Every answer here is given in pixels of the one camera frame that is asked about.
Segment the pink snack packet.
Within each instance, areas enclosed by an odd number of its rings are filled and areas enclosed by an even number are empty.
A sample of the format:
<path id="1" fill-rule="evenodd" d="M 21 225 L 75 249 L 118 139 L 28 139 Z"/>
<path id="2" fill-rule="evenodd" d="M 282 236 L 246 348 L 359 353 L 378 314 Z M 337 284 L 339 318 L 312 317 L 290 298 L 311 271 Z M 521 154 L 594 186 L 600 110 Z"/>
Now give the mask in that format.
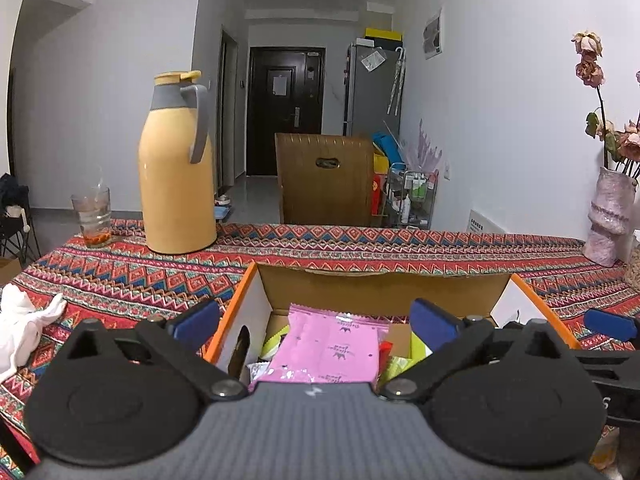
<path id="1" fill-rule="evenodd" d="M 252 373 L 260 382 L 373 385 L 381 371 L 380 347 L 390 326 L 347 312 L 291 304 L 288 332 L 276 353 Z"/>

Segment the patterned red tablecloth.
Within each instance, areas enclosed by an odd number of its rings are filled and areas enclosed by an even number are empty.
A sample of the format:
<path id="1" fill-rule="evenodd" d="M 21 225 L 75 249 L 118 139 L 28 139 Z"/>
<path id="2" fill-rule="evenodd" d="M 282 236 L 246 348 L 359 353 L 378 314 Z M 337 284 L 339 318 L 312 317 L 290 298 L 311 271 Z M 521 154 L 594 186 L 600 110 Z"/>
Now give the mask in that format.
<path id="1" fill-rule="evenodd" d="M 63 315 L 43 331 L 27 364 L 1 386 L 2 422 L 23 448 L 32 445 L 23 424 L 24 404 L 80 321 L 97 318 L 108 328 L 129 328 L 152 314 L 170 318 L 202 297 L 226 306 L 255 261 L 347 272 L 515 273 L 586 349 L 612 350 L 615 342 L 585 329 L 585 310 L 639 311 L 639 296 L 625 283 L 623 268 L 590 262 L 574 238 L 227 223 L 219 227 L 213 246 L 171 257 L 149 250 L 138 220 L 117 219 L 113 230 L 114 240 L 103 248 L 91 249 L 74 236 L 15 277 L 37 308 L 47 307 L 56 295 L 66 301 Z"/>

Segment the yellow green snack packet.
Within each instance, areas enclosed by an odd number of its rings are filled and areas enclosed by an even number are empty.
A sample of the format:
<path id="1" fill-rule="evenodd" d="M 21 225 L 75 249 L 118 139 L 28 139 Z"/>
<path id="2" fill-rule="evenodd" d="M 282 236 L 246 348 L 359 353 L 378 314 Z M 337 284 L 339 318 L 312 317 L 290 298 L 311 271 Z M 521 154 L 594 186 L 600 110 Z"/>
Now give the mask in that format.
<path id="1" fill-rule="evenodd" d="M 259 359 L 261 359 L 262 361 L 271 361 L 274 355 L 278 352 L 283 339 L 286 337 L 289 331 L 290 326 L 285 325 L 280 330 L 278 330 L 277 333 L 269 337 L 262 346 L 262 351 L 260 352 Z"/>

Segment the pink textured vase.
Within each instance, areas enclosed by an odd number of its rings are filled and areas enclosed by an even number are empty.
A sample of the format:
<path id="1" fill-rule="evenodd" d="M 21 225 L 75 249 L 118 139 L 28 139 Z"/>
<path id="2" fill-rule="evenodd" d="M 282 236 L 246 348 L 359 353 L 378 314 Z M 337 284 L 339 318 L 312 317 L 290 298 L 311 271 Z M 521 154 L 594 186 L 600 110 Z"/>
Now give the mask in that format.
<path id="1" fill-rule="evenodd" d="M 606 268 L 614 266 L 617 244 L 630 232 L 636 191 L 633 178 L 600 168 L 588 212 L 590 229 L 582 251 L 586 258 Z"/>

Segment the orange cardboard pumpkin box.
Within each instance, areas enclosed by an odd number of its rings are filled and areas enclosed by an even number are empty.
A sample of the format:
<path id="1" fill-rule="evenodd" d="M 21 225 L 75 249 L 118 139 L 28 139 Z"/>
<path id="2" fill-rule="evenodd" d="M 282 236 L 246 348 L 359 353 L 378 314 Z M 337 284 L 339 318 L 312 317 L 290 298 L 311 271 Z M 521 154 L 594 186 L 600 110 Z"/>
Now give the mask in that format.
<path id="1" fill-rule="evenodd" d="M 413 300 L 425 299 L 456 318 L 477 314 L 497 326 L 546 320 L 570 348 L 570 329 L 518 274 L 438 276 L 292 269 L 253 262 L 221 315 L 204 359 L 232 374 L 258 360 L 264 342 L 285 326 L 288 307 L 380 318 L 390 324 L 394 356 L 411 353 L 408 318 Z"/>

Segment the white crumpled cloth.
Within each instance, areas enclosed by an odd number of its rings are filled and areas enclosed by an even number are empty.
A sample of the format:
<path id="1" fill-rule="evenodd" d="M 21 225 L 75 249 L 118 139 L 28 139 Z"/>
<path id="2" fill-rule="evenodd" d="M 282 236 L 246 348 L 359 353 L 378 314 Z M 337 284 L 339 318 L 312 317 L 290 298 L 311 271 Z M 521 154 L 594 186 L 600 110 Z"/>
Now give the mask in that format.
<path id="1" fill-rule="evenodd" d="M 57 294 L 50 304 L 38 310 L 26 292 L 14 284 L 6 284 L 1 293 L 0 365 L 2 382 L 24 366 L 38 347 L 43 329 L 54 323 L 64 312 L 66 300 Z"/>

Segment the glass cup with drink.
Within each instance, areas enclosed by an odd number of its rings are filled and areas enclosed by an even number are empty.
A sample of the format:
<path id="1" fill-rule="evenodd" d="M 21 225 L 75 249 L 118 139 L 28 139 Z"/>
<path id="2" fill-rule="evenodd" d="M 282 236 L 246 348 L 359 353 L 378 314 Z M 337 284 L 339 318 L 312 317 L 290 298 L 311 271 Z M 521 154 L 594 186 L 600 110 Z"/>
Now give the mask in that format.
<path id="1" fill-rule="evenodd" d="M 80 227 L 80 234 L 89 248 L 107 245 L 112 238 L 110 189 L 104 185 L 86 188 L 70 196 Z"/>

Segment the yellow thermos jug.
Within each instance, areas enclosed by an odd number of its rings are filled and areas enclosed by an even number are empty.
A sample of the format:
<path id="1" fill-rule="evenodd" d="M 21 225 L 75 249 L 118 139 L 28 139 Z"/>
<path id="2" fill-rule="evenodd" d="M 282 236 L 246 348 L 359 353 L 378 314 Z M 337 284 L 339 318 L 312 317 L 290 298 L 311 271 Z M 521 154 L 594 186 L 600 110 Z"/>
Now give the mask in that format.
<path id="1" fill-rule="evenodd" d="M 208 90 L 200 77 L 198 70 L 157 75 L 140 136 L 146 244 L 163 255 L 198 252 L 217 236 Z"/>

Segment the red gift box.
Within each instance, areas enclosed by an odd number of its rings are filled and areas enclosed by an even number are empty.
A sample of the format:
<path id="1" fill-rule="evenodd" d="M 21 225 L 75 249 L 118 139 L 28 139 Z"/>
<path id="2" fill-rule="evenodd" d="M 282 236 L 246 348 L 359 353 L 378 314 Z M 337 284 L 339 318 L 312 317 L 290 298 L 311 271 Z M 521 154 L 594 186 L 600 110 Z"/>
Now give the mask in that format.
<path id="1" fill-rule="evenodd" d="M 371 194 L 371 214 L 372 216 L 380 216 L 384 210 L 386 195 L 384 184 L 386 182 L 385 174 L 374 174 L 372 181 Z"/>

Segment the black folding chair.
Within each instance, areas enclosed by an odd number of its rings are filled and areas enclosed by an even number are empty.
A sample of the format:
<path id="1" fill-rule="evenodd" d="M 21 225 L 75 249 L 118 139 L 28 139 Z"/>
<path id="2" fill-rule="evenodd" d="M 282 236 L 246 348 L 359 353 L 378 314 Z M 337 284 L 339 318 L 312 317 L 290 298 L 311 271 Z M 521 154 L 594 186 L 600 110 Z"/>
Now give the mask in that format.
<path id="1" fill-rule="evenodd" d="M 1 255 L 27 266 L 42 256 L 30 210 L 29 188 L 19 184 L 12 174 L 2 174 L 0 195 Z"/>

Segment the wooden chair back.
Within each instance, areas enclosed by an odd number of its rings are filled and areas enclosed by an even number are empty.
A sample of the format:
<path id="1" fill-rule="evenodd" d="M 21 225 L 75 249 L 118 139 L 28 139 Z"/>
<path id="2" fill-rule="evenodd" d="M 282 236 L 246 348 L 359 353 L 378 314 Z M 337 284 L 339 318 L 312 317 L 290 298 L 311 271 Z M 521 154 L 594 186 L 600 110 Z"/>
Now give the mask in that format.
<path id="1" fill-rule="evenodd" d="M 282 223 L 299 226 L 371 223 L 371 141 L 303 133 L 277 133 L 274 140 Z"/>

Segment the dark entrance door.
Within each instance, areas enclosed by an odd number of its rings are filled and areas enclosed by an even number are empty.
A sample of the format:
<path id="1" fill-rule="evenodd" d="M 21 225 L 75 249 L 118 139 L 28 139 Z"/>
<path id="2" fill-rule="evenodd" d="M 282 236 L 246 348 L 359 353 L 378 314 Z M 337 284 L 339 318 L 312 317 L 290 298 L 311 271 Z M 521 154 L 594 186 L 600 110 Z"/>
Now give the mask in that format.
<path id="1" fill-rule="evenodd" d="M 323 48 L 252 47 L 248 74 L 246 173 L 277 173 L 278 133 L 322 129 Z"/>

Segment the grey refrigerator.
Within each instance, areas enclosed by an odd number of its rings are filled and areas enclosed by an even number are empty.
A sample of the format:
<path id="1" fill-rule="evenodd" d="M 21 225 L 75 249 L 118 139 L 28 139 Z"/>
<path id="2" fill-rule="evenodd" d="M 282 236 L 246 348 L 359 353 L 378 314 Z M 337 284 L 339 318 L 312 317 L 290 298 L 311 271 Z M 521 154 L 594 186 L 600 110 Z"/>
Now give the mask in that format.
<path id="1" fill-rule="evenodd" d="M 386 132 L 399 136 L 401 106 L 398 64 L 401 50 L 351 44 L 346 55 L 344 136 L 370 138 Z"/>

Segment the yellow box on fridge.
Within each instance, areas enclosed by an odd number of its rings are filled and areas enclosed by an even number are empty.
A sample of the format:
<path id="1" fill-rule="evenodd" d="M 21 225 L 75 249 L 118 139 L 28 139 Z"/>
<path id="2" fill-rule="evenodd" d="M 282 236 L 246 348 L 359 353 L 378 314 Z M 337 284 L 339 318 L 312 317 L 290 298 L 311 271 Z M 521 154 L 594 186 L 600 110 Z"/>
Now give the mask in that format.
<path id="1" fill-rule="evenodd" d="M 373 39 L 374 41 L 386 41 L 386 42 L 396 42 L 396 44 L 402 43 L 402 33 L 395 32 L 394 30 L 385 30 L 385 29 L 377 29 L 373 27 L 367 27 L 364 30 L 364 36 L 368 39 Z"/>

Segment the wall electrical panel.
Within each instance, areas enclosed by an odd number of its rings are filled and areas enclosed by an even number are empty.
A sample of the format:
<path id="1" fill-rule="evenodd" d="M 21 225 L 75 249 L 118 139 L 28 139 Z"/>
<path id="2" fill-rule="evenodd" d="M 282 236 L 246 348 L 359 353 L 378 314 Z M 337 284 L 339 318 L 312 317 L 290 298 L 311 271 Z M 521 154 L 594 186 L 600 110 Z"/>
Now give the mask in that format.
<path id="1" fill-rule="evenodd" d="M 444 17 L 442 16 L 442 9 L 430 18 L 424 26 L 422 32 L 422 47 L 424 58 L 429 60 L 442 53 L 444 50 L 444 36 L 442 36 L 442 25 L 444 24 Z"/>

